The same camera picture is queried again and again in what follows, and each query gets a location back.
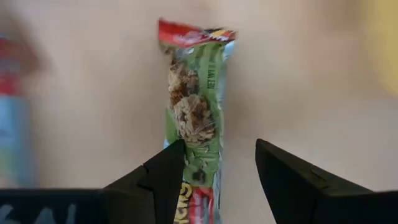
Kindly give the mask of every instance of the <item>granola bar wrapper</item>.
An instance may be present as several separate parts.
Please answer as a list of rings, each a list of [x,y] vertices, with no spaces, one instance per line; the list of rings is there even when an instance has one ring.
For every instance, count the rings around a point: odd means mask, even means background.
[[[0,188],[35,186],[17,46],[0,34]]]
[[[174,223],[219,224],[225,62],[235,32],[161,19],[159,40],[170,62],[164,145],[187,146]]]

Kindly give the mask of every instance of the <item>brand logo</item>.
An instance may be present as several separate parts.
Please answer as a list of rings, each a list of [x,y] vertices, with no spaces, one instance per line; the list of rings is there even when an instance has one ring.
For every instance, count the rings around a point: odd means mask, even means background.
[[[174,41],[176,41],[177,43],[180,43],[180,44],[184,44],[184,45],[195,44],[195,43],[203,42],[208,39],[209,39],[208,34],[206,34],[204,32],[198,32],[198,31],[190,31],[190,32],[187,32],[185,35],[173,36]]]
[[[230,31],[228,30],[217,30],[210,34],[210,37],[220,41],[227,41],[230,37]]]
[[[192,186],[182,183],[180,196],[178,197],[177,211],[174,216],[174,224],[189,223],[188,204],[192,196]]]

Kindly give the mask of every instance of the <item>blurred object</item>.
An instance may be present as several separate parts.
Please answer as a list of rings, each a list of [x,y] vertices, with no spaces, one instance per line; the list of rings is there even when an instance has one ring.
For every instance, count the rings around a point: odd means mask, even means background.
[[[0,37],[0,187],[34,185],[18,50]]]
[[[17,43],[8,45],[7,51],[21,62],[22,73],[30,73],[38,69],[39,61],[28,41],[27,29],[15,17],[6,2],[0,2],[0,37],[12,39]]]
[[[35,185],[20,75],[38,63],[25,36],[6,3],[0,3],[0,187]]]
[[[367,0],[366,19],[372,38],[370,48],[377,62],[381,83],[398,95],[398,1]]]

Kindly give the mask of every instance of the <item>beige wall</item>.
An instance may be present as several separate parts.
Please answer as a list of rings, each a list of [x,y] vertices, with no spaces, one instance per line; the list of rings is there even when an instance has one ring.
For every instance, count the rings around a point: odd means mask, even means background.
[[[225,223],[274,223],[256,138],[373,190],[398,189],[398,103],[377,82],[358,3],[13,0],[42,62],[24,80],[42,186],[101,187],[161,149],[162,16],[239,31],[226,91]]]

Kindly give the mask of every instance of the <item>black plastic part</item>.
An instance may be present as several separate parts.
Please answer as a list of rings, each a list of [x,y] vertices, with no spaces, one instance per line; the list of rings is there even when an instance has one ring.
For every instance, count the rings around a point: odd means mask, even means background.
[[[143,166],[105,187],[111,223],[173,223],[184,154],[184,141],[176,141]]]
[[[262,139],[256,164],[277,223],[398,223],[398,192],[372,192]]]
[[[0,190],[0,224],[172,224],[184,154],[176,141],[104,189]]]

